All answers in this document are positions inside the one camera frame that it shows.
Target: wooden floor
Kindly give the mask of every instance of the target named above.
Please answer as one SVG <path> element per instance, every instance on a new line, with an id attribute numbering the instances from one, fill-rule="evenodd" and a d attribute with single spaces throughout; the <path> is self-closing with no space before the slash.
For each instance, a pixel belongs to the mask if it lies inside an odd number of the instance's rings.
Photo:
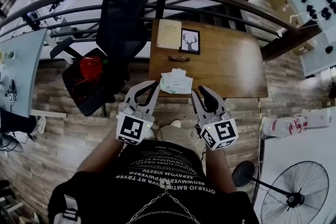
<path id="1" fill-rule="evenodd" d="M 133 63 L 131 82 L 137 84 L 147 79 L 148 63 Z M 34 89 L 34 109 L 66 112 L 66 119 L 47 119 L 45 133 L 36 142 L 28 141 L 24 153 L 0 154 L 0 175 L 8 178 L 14 191 L 30 211 L 46 218 L 47 205 L 52 190 L 73 176 L 80 162 L 97 146 L 116 124 L 117 102 L 108 104 L 108 117 L 100 111 L 91 117 L 80 114 L 66 91 L 61 74 L 64 62 L 40 64 Z M 269 97 L 261 99 L 265 116 L 293 115 L 302 109 L 317 109 L 326 93 L 320 88 L 320 78 L 305 80 L 299 57 L 291 54 L 281 56 L 265 64 Z M 235 118 L 238 141 L 226 150 L 231 169 L 242 161 L 250 160 L 257 165 L 258 160 L 258 110 L 257 99 L 229 99 L 226 110 Z M 182 121 L 182 128 L 188 130 L 193 141 L 197 136 L 193 126 L 196 116 L 190 99 L 161 98 L 154 112 L 157 126 L 162 127 L 175 119 Z M 201 155 L 204 142 L 196 144 Z M 254 185 L 243 190 L 250 197 Z"/>

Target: framed picture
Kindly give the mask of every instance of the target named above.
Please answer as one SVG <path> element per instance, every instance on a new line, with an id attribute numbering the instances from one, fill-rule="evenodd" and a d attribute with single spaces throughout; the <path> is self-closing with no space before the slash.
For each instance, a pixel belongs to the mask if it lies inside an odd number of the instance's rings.
<path id="1" fill-rule="evenodd" d="M 182 28 L 180 51 L 188 54 L 201 54 L 200 32 Z"/>

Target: white table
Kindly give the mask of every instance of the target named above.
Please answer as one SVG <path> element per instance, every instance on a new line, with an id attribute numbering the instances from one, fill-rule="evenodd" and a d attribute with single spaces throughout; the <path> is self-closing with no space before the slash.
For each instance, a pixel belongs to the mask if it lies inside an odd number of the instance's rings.
<path id="1" fill-rule="evenodd" d="M 64 118 L 65 113 L 43 112 L 32 110 L 32 97 L 37 66 L 42 48 L 47 37 L 47 30 L 32 31 L 3 43 L 0 43 L 0 51 L 8 55 L 14 52 L 14 59 L 5 59 L 0 65 L 1 84 L 0 107 L 8 112 L 28 118 L 30 115 L 59 116 Z M 12 105 L 5 96 L 11 80 L 15 81 L 17 90 L 17 102 Z"/>

